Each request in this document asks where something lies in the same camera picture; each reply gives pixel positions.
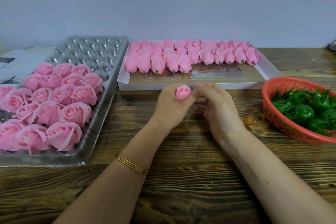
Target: white wall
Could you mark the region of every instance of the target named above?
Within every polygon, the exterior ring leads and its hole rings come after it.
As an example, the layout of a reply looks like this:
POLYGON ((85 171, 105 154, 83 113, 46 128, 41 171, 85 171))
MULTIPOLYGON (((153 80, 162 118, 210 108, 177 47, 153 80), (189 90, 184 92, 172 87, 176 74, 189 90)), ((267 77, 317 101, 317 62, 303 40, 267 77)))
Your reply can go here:
POLYGON ((10 48, 54 45, 71 34, 322 47, 336 38, 336 1, 0 0, 0 38, 10 48))

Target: bracelet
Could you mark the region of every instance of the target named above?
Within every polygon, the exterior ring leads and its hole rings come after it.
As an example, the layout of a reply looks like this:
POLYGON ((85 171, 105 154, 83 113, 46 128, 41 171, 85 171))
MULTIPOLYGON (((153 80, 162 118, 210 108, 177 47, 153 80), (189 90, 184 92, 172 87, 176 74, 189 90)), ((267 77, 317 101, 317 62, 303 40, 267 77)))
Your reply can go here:
POLYGON ((132 168, 135 171, 138 171, 139 173, 142 173, 144 175, 148 175, 149 172, 142 169, 141 167, 138 167, 137 165, 133 164, 132 162, 130 162, 129 160, 125 159, 124 157, 122 157, 121 155, 117 154, 115 155, 115 158, 117 160, 119 160, 121 163, 123 163, 125 166, 128 166, 129 168, 132 168))

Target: wood grain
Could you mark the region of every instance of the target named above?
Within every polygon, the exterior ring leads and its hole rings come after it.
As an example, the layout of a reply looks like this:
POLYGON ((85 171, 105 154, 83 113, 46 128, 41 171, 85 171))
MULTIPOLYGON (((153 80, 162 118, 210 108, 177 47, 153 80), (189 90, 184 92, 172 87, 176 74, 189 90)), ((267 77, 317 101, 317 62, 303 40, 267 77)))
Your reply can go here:
MULTIPOLYGON (((283 74, 336 86, 336 55, 260 48, 283 74)), ((288 138, 261 111, 260 90, 229 91, 246 128, 336 207, 336 144, 288 138)), ((117 91, 90 163, 78 168, 0 168, 0 223, 47 224, 87 188, 149 120, 159 91, 117 91)), ((206 121, 190 110, 155 155, 131 223, 270 223, 206 121)))

